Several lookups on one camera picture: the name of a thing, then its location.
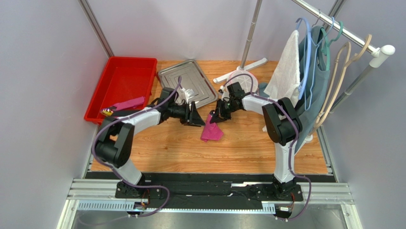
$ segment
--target wood surface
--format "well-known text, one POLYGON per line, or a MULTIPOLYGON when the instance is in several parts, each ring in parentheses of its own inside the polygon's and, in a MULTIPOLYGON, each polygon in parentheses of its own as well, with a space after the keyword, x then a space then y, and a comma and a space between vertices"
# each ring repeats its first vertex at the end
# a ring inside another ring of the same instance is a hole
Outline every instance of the wood surface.
MULTIPOLYGON (((159 61, 157 71, 179 62, 159 61)), ((239 63, 198 61, 216 90, 220 84, 214 84, 212 79, 235 70, 239 63)), ((268 62, 251 72, 258 82, 268 82, 276 65, 277 62, 268 62)), ((150 102, 159 97, 161 89, 155 79, 150 102)), ((215 106, 213 102, 198 109, 203 120, 215 106)), ((268 134, 262 132, 264 125, 262 115, 237 111, 232 114, 231 120, 219 124, 224 132, 222 139, 206 143, 200 140, 203 127, 183 126, 178 119, 169 118, 165 123, 150 127, 134 137, 131 160, 142 172, 273 173, 275 148, 268 134)), ((300 174, 327 173, 317 134, 295 156, 294 169, 300 174)), ((93 161, 91 170, 104 171, 107 168, 93 161)))

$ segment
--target silver baking tray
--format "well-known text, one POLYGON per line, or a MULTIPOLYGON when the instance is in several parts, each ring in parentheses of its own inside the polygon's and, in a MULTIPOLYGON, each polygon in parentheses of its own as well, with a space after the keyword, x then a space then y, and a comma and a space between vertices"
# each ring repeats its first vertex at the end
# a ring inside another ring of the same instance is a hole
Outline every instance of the silver baking tray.
MULTIPOLYGON (((196 103, 196 108, 217 101, 219 97, 217 92, 195 60, 186 60, 158 72, 162 88, 175 88, 178 85, 179 76, 182 76, 181 85, 183 88, 193 89, 194 96, 191 97, 190 101, 196 103)), ((176 102, 180 104, 181 98, 178 98, 176 102)))

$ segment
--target folded pink cloth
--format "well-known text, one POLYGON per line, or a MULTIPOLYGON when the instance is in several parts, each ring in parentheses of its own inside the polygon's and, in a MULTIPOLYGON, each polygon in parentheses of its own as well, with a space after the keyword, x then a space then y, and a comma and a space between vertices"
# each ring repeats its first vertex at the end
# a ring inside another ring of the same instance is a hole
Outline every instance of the folded pink cloth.
POLYGON ((200 137, 201 140, 207 142, 208 140, 218 141, 223 136, 223 132, 217 126, 217 123, 210 123, 212 116, 209 114, 206 119, 206 125, 204 126, 202 136, 200 137))
POLYGON ((122 103, 116 103, 113 106, 116 107, 116 111, 124 110, 127 108, 133 108, 139 105, 144 104, 145 97, 141 96, 135 99, 130 99, 122 103))

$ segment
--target white cloth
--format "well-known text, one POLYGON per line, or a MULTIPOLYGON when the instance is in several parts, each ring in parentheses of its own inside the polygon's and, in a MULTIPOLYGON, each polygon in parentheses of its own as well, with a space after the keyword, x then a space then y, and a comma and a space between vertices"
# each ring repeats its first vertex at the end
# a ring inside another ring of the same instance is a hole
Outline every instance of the white cloth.
POLYGON ((299 101, 299 84, 299 32, 295 30, 286 42, 281 59, 264 93, 273 99, 288 97, 295 107, 299 101))

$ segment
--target wooden hanger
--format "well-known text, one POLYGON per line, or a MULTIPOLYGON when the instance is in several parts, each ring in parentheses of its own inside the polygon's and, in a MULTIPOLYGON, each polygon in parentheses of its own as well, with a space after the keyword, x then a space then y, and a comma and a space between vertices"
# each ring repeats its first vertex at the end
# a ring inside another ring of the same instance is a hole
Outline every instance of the wooden hanger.
POLYGON ((321 108, 320 113, 316 118, 315 125, 314 125, 313 130, 311 131, 310 134, 314 133, 314 131, 316 131, 316 129, 319 128, 323 124, 325 119, 327 118, 328 113, 330 112, 331 107, 333 106, 333 103, 334 103, 334 101, 335 101, 335 99, 336 99, 336 97, 338 95, 338 91, 341 88, 341 84, 343 83, 345 72, 346 72, 348 66, 350 66, 351 63, 356 62, 361 58, 361 56, 365 53, 366 49, 368 48, 369 43, 371 42, 371 39, 372 39, 372 35, 368 34, 365 37, 365 44, 362 47, 361 51, 359 53, 355 53, 354 56, 351 57, 351 58, 350 58, 350 54, 351 54, 351 43, 350 42, 346 42, 341 47, 340 51, 338 51, 337 57, 335 58, 335 66, 334 66, 333 75, 332 75, 331 80, 330 80, 330 86, 329 86, 327 95, 325 97, 323 107, 321 108), (341 56, 341 53, 343 52, 344 49, 347 49, 347 56, 345 57, 345 63, 344 63, 344 66, 343 66, 343 68, 341 70, 341 75, 340 75, 340 78, 339 78, 339 80, 337 82, 337 86, 335 87, 333 96, 331 96, 331 99, 328 99, 330 97, 330 93, 331 93, 331 90, 333 88, 334 79, 335 79, 335 75, 337 73, 337 68, 338 68, 338 63, 339 63, 339 60, 340 60, 340 56, 341 56))

